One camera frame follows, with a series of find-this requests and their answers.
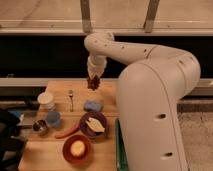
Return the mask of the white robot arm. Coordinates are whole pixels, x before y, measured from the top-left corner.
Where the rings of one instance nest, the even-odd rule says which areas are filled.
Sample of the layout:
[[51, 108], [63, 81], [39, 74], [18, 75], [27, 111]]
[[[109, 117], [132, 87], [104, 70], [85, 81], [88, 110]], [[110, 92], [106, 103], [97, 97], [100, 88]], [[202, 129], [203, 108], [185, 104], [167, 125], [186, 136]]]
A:
[[126, 65], [116, 104], [129, 171], [188, 171], [177, 103], [200, 80], [197, 58], [168, 46], [117, 42], [111, 33], [89, 34], [84, 45], [91, 78], [103, 74], [107, 58]]

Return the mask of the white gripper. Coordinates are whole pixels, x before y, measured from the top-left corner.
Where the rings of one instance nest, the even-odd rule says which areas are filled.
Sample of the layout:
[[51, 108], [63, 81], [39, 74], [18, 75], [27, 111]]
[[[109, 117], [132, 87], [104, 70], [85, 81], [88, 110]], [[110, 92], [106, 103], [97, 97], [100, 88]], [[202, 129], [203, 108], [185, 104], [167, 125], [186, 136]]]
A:
[[107, 60], [104, 56], [90, 55], [87, 60], [87, 71], [91, 79], [95, 76], [101, 77], [105, 71]]

